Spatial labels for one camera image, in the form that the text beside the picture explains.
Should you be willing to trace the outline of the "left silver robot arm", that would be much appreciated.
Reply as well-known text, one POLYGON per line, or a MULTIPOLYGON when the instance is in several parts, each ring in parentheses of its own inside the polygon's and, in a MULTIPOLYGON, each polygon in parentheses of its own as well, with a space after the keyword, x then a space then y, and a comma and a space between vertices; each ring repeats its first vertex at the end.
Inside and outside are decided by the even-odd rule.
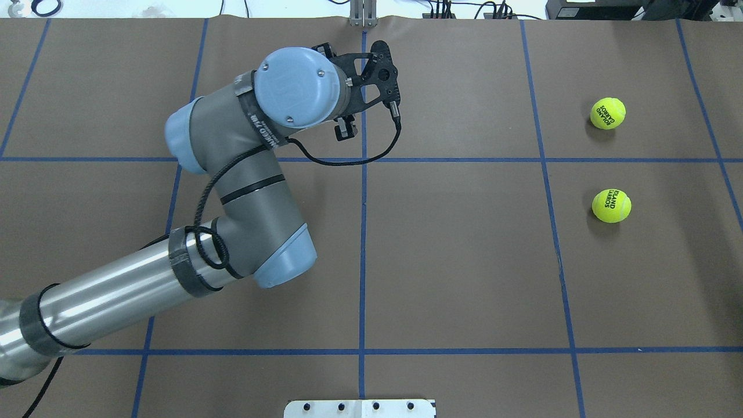
POLYGON ((2 387, 35 377, 115 331, 252 278, 271 288, 313 267, 308 223, 276 157, 296 134, 334 124, 355 136, 363 87, 387 50, 339 55, 330 44, 280 48, 169 116, 165 142, 184 172, 206 175, 191 221, 132 254, 18 301, 2 301, 2 387))

